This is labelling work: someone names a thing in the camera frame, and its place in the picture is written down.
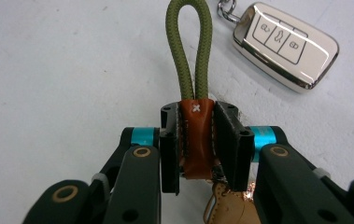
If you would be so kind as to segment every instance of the brown leather tab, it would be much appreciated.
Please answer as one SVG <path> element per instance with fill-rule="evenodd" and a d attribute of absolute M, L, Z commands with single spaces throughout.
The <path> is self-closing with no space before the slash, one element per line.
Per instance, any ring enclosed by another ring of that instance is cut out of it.
<path fill-rule="evenodd" d="M 216 183 L 204 213 L 205 224 L 261 224 L 252 201 L 245 192 L 229 191 L 224 183 Z"/>
<path fill-rule="evenodd" d="M 187 179 L 211 179 L 214 163 L 212 148 L 212 110 L 210 99 L 182 100 L 181 151 L 182 163 Z"/>

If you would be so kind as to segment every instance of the keychain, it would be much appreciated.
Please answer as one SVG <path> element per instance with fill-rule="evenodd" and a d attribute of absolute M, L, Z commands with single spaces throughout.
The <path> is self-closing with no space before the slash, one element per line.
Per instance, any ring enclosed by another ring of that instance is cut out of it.
<path fill-rule="evenodd" d="M 232 1 L 229 10 L 224 5 Z M 261 70 L 298 92 L 312 90 L 325 76 L 339 47 L 329 35 L 264 3 L 254 3 L 241 18 L 236 0 L 220 0 L 218 13 L 236 24 L 233 44 Z"/>

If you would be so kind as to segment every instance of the leather strap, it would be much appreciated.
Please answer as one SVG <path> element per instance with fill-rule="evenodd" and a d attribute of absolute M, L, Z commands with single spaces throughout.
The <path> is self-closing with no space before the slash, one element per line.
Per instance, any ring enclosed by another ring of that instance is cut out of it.
<path fill-rule="evenodd" d="M 214 165 L 212 111 L 210 99 L 182 100 L 180 148 L 181 163 L 187 179 L 211 179 Z"/>

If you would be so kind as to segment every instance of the car key fob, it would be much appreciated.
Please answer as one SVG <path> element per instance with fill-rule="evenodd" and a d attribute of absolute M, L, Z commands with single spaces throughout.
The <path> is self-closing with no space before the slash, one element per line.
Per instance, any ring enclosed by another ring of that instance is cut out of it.
<path fill-rule="evenodd" d="M 251 5 L 235 22 L 233 42 L 238 51 L 298 92 L 316 87 L 339 52 L 329 35 L 263 3 Z"/>

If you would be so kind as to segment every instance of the metal key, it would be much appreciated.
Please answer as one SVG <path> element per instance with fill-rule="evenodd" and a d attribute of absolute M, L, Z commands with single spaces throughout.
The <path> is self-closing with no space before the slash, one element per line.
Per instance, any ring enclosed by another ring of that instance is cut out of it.
<path fill-rule="evenodd" d="M 232 7 L 218 13 L 236 24 L 234 46 L 279 82 L 298 92 L 317 86 L 336 59 L 339 46 L 329 35 L 264 3 L 251 5 L 241 18 Z"/>

